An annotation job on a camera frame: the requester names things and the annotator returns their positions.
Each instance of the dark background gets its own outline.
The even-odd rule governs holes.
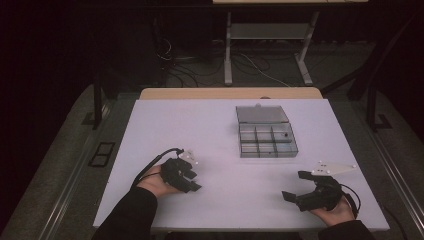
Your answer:
[[[325,10],[314,40],[378,43],[399,28],[416,9],[417,2],[371,1],[366,8]],[[2,231],[70,108],[92,83],[93,75],[99,73],[106,80],[106,94],[115,97],[121,90],[160,86],[161,72],[154,53],[157,35],[152,35],[155,28],[149,25],[149,14],[86,11],[76,8],[73,1],[1,0],[0,6]],[[303,14],[304,10],[293,11],[285,17],[296,21],[304,18]],[[173,38],[181,47],[201,47],[209,39],[223,38],[225,12],[182,16],[179,12],[165,12],[161,22],[161,34]],[[418,16],[384,62],[377,80],[381,91],[424,139],[424,39],[419,34],[424,14]],[[257,16],[262,21],[280,17]],[[238,18],[251,20],[242,14]]]

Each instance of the person's right hand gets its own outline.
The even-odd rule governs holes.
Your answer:
[[[319,217],[328,227],[355,220],[352,208],[345,197],[342,197],[337,206],[331,211],[327,211],[325,208],[318,208],[310,212]]]

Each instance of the hand-mounted device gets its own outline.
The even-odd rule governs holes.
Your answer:
[[[361,202],[358,195],[356,195],[352,189],[349,188],[358,197],[358,207],[356,207],[355,201],[353,201],[352,197],[343,192],[342,186],[347,186],[339,184],[333,177],[316,176],[307,171],[299,171],[298,175],[300,179],[314,181],[316,185],[315,190],[301,196],[296,196],[296,194],[282,191],[284,200],[295,203],[302,212],[323,207],[325,207],[327,211],[331,211],[337,206],[340,199],[345,196],[352,208],[353,215],[355,218],[357,217],[361,207]]]
[[[162,157],[167,153],[172,151],[177,153],[177,158],[169,158],[165,163],[162,164],[160,176],[162,177],[163,181],[185,193],[199,190],[202,186],[198,185],[195,181],[189,181],[186,179],[193,179],[197,176],[197,174],[191,170],[193,168],[191,163],[197,164],[194,155],[190,150],[184,151],[184,149],[179,148],[169,149],[153,159],[137,175],[137,177],[134,179],[132,187],[135,187],[143,179],[143,177],[146,177],[144,176],[145,173],[150,168],[152,168],[153,165],[159,162],[159,160],[162,159]]]

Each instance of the gray carpet floor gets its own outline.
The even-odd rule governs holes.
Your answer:
[[[242,53],[249,56],[259,68],[268,68],[267,74],[291,86],[302,86],[301,76],[291,57],[299,45],[286,44],[276,52],[258,52],[252,48],[233,50],[234,87],[283,87],[251,65]],[[314,86],[322,88],[359,67],[369,56],[373,44],[346,43],[312,45],[305,62]],[[167,79],[167,87],[225,87],[223,85],[222,56],[214,55],[208,61],[192,61],[190,53],[180,53],[177,70]],[[383,95],[378,96],[377,113],[384,114],[391,129],[378,133],[369,130],[364,122],[365,100],[350,102],[346,98],[346,84],[326,97],[344,131],[364,175],[384,210],[390,224],[389,231],[375,232],[377,239],[402,239],[404,229],[409,239],[423,239],[402,195],[387,174],[376,138],[381,140],[396,163],[418,202],[424,202],[424,146],[402,116]],[[85,124],[93,112],[92,87],[87,88],[75,102],[67,120],[38,169],[18,208],[9,221],[1,239],[90,239],[92,227],[114,158],[119,149],[131,114],[137,92],[121,93],[115,100],[105,99],[104,120],[97,130]],[[115,146],[105,168],[87,164],[100,142],[114,142]],[[316,232],[300,233],[305,240],[317,239]]]

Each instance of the person's left hand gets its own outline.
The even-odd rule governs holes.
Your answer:
[[[178,189],[163,181],[160,176],[160,169],[161,165],[156,165],[150,168],[137,184],[137,187],[149,190],[156,196],[156,198],[162,197],[166,194],[180,192]]]

